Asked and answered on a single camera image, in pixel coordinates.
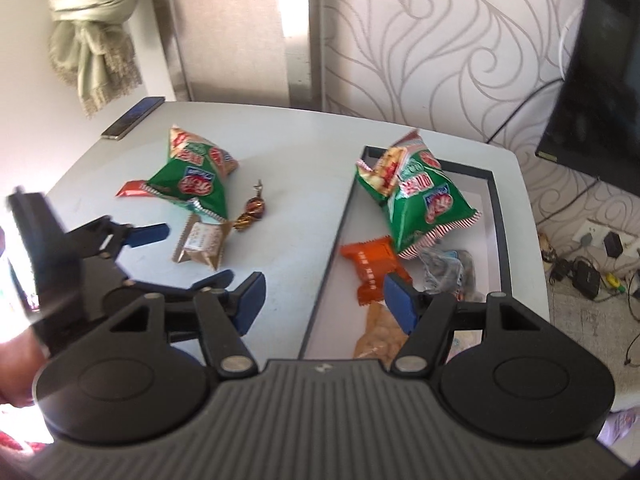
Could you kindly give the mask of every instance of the white table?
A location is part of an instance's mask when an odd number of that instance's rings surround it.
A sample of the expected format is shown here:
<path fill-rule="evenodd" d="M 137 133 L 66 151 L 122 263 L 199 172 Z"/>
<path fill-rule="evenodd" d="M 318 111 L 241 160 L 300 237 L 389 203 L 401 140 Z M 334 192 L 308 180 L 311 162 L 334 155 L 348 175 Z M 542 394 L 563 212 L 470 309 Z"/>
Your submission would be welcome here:
<path fill-rule="evenodd" d="M 120 141 L 99 140 L 49 193 L 62 223 L 98 216 L 138 226 L 166 222 L 167 240 L 125 248 L 118 260 L 133 279 L 188 286 L 210 275 L 201 264 L 170 258 L 188 213 L 157 198 L 116 198 L 127 180 L 145 179 L 166 161 L 172 124 L 228 150 L 240 168 L 228 181 L 230 216 L 238 215 L 261 178 L 267 213 L 226 244 L 223 268 L 236 286 L 253 270 L 267 279 L 267 300 L 244 341 L 260 364 L 295 358 L 348 198 L 354 161 L 365 145 L 386 147 L 406 126 L 249 105 L 167 102 Z M 421 131 L 442 159 L 493 172 L 504 218 L 513 295 L 548 320 L 540 250 L 527 190 L 513 153 L 459 137 Z"/>

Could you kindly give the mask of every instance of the gray ridged panel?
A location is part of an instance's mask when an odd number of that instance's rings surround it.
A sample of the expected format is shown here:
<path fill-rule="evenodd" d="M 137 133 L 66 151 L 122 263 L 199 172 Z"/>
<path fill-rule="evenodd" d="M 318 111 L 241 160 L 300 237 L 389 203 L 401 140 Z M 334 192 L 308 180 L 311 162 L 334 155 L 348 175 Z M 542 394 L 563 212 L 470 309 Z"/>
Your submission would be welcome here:
<path fill-rule="evenodd" d="M 429 387 L 378 362 L 275 361 L 227 381 L 188 424 L 125 448 L 58 441 L 30 464 L 42 480 L 614 479 L 596 441 L 527 450 L 453 422 Z"/>

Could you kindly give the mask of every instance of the yellow plug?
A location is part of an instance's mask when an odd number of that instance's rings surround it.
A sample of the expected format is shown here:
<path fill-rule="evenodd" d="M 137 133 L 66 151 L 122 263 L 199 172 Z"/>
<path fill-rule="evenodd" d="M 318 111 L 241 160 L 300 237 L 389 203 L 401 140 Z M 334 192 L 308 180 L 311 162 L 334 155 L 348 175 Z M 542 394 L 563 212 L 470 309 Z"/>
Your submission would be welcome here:
<path fill-rule="evenodd" d="M 607 283 L 609 283 L 611 288 L 615 288 L 620 292 L 625 292 L 626 291 L 626 288 L 622 284 L 622 282 L 620 282 L 620 280 L 617 277 L 615 277 L 613 274 L 611 274 L 610 272 L 607 272 L 605 274 L 604 279 L 605 279 L 605 281 Z"/>

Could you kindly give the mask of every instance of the smartphone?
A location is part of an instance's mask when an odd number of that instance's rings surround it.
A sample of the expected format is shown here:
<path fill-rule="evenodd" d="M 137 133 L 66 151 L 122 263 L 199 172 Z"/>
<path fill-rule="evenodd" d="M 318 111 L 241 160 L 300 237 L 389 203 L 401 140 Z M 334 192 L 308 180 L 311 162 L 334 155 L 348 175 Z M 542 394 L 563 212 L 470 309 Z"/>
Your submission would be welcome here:
<path fill-rule="evenodd" d="M 140 99 L 121 118 L 104 130 L 101 137 L 103 139 L 120 140 L 162 103 L 164 103 L 164 97 L 145 97 Z"/>

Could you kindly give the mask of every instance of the green snack bag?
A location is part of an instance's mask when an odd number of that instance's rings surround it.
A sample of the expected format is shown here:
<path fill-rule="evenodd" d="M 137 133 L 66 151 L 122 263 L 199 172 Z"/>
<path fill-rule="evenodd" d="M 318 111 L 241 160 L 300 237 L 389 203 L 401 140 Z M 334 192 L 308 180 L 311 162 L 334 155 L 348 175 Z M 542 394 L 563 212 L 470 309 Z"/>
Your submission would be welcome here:
<path fill-rule="evenodd" d="M 225 222 L 224 181 L 237 167 L 236 160 L 213 142 L 174 126 L 169 138 L 169 160 L 143 189 Z"/>
<path fill-rule="evenodd" d="M 418 130 L 386 150 L 373 169 L 359 160 L 356 178 L 385 210 L 401 258 L 416 258 L 421 248 L 481 217 L 444 174 Z"/>

